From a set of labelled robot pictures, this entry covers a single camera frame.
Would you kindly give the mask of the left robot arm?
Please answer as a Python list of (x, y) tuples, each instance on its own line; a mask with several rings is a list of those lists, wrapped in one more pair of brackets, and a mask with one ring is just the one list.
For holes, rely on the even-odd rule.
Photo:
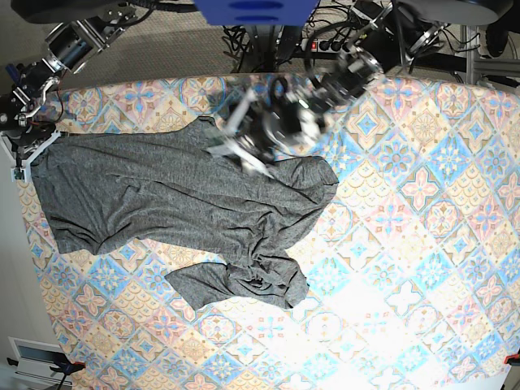
[(276, 152), (315, 146), (338, 106), (360, 98), (396, 65), (408, 70), (435, 45), (445, 26), (424, 19), (410, 6), (391, 2), (342, 45), (334, 64), (322, 74), (315, 71), (307, 44), (303, 60), (310, 86), (291, 86), (278, 76), (269, 85), (268, 99), (254, 87), (242, 87), (207, 153), (234, 156), (244, 170), (269, 175)]

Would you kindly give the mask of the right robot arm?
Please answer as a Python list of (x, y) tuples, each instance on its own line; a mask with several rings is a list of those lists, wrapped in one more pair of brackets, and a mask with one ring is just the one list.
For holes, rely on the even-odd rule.
[(38, 112), (63, 77), (76, 74), (128, 28), (146, 20), (159, 1), (13, 1), (11, 9), (30, 24), (53, 24), (46, 55), (30, 64), (9, 65), (11, 91), (1, 96), (1, 147), (13, 180), (30, 180), (30, 165), (60, 135), (57, 120)]

